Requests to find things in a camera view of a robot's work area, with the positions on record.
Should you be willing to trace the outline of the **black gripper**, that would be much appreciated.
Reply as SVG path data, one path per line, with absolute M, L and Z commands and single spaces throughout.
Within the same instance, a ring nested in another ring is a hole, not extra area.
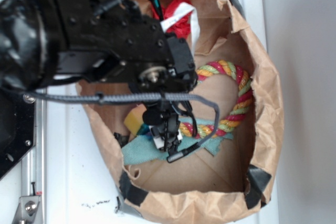
M 155 147 L 169 156 L 177 153 L 182 136 L 179 117 L 170 103 L 146 103 L 144 123 L 149 127 Z

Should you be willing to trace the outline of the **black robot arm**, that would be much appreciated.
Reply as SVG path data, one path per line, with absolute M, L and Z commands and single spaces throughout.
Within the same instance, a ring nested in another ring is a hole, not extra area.
M 128 83 L 143 102 L 146 123 L 163 139 L 172 162 L 178 151 L 178 103 L 196 85 L 191 50 L 164 31 L 133 0 L 2 0 L 1 87 L 32 92 L 53 85 Z

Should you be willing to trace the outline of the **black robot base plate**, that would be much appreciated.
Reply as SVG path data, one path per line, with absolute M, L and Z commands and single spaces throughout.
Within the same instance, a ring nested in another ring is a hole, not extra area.
M 1 90 L 1 178 L 34 146 L 35 104 Z

